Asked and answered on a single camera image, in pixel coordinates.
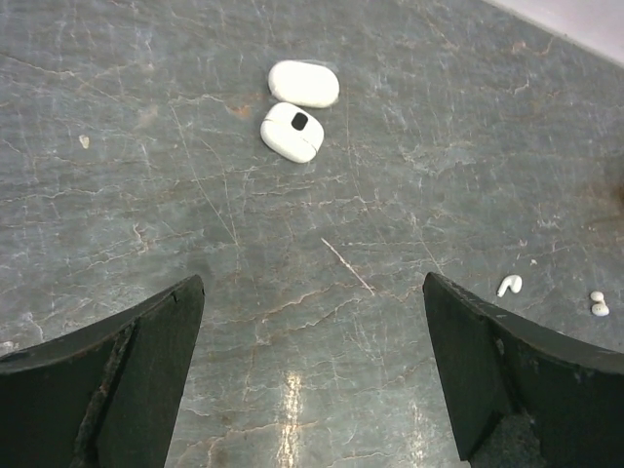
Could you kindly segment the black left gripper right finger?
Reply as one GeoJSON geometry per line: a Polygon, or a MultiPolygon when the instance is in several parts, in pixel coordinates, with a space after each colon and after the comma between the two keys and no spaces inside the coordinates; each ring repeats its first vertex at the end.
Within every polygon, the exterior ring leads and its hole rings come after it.
{"type": "Polygon", "coordinates": [[[623,356],[542,327],[430,272],[428,330],[460,459],[507,415],[532,421],[550,467],[623,464],[623,356]]]}

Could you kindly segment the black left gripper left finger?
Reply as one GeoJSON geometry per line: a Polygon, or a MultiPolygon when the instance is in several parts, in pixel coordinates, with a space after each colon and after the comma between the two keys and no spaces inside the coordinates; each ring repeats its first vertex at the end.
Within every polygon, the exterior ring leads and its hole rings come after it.
{"type": "Polygon", "coordinates": [[[164,466],[204,304],[190,276],[2,357],[2,466],[164,466]]]}

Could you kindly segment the white stemmed earbud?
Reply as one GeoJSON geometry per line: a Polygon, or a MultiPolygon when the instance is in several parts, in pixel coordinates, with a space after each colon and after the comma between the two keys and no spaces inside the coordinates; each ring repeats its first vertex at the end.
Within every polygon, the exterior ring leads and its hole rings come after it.
{"type": "Polygon", "coordinates": [[[523,288],[523,278],[517,274],[511,274],[503,278],[498,286],[496,295],[503,297],[507,292],[519,293],[523,288]]]}

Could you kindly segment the white earbud charging case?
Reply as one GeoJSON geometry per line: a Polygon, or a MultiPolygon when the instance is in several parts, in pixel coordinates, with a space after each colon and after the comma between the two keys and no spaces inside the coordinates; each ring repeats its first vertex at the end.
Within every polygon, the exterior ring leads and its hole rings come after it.
{"type": "Polygon", "coordinates": [[[260,125],[262,141],[297,164],[312,161],[325,137],[323,126],[308,112],[288,102],[274,104],[260,125]]]}

